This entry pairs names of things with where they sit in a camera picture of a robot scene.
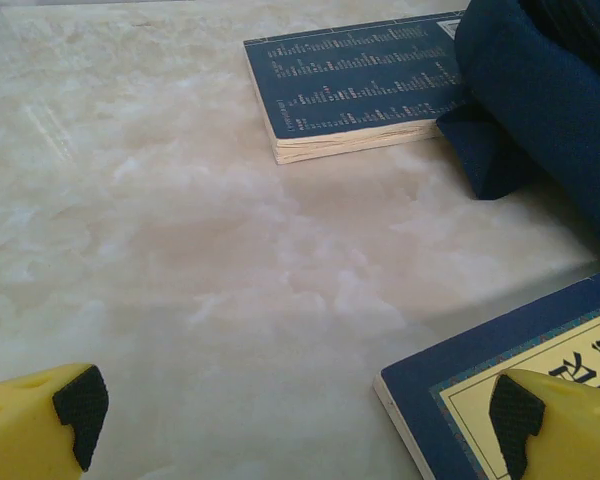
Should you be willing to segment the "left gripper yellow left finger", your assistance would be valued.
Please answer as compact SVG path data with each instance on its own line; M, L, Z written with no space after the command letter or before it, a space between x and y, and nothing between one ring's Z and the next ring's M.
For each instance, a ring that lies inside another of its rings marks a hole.
M0 479L79 479L109 408L100 369L72 363L0 382Z

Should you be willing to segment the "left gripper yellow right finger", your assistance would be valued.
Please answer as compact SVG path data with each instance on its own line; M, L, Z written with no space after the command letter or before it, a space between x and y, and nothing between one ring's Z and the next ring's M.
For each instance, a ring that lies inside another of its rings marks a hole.
M600 388L508 369L489 418L512 479L600 479Z

